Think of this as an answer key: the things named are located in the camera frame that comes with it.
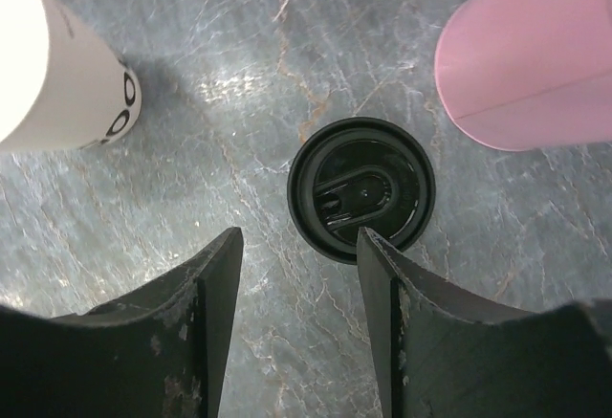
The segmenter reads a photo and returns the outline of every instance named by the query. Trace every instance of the marble surface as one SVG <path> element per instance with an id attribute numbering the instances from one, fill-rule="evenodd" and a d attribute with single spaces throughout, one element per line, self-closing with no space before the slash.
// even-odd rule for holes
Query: marble surface
<path id="1" fill-rule="evenodd" d="M 380 117 L 436 171 L 409 256 L 528 310 L 612 297 L 612 147 L 485 148 L 436 95 L 437 37 L 465 0 L 62 0 L 138 73 L 108 148 L 0 157 L 0 302 L 85 312 L 224 228 L 246 249 L 221 416 L 381 416 L 357 270 L 290 220 L 291 161 L 321 126 Z"/>

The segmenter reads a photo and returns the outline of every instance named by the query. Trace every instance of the cup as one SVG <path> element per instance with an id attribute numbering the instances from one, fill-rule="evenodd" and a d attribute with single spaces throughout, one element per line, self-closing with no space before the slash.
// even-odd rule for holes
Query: cup
<path id="1" fill-rule="evenodd" d="M 0 151 L 120 139 L 141 112 L 138 79 L 57 0 L 0 0 Z"/>
<path id="2" fill-rule="evenodd" d="M 612 141 L 612 0 L 469 0 L 445 27 L 438 92 L 502 150 Z"/>

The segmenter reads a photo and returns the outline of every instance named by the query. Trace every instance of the black lid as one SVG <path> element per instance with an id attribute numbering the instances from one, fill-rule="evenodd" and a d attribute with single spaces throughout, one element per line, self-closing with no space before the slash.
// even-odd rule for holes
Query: black lid
<path id="1" fill-rule="evenodd" d="M 357 262 L 360 227 L 405 250 L 433 211 L 433 168 L 423 148 L 388 121 L 354 118 L 318 131 L 289 173 L 289 209 L 300 234 L 338 262 Z"/>

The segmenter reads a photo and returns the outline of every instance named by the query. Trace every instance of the white paper cup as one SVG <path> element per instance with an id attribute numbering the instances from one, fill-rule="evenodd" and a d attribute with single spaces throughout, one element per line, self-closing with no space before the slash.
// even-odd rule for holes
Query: white paper cup
<path id="1" fill-rule="evenodd" d="M 0 0 L 0 151 L 120 139 L 141 112 L 140 84 L 57 0 Z"/>

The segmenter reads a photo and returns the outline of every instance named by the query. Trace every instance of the pink cup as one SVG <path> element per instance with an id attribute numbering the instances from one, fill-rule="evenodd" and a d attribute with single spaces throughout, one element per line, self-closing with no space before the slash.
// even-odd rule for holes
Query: pink cup
<path id="1" fill-rule="evenodd" d="M 444 28 L 438 93 L 490 147 L 612 141 L 611 0 L 469 0 Z"/>

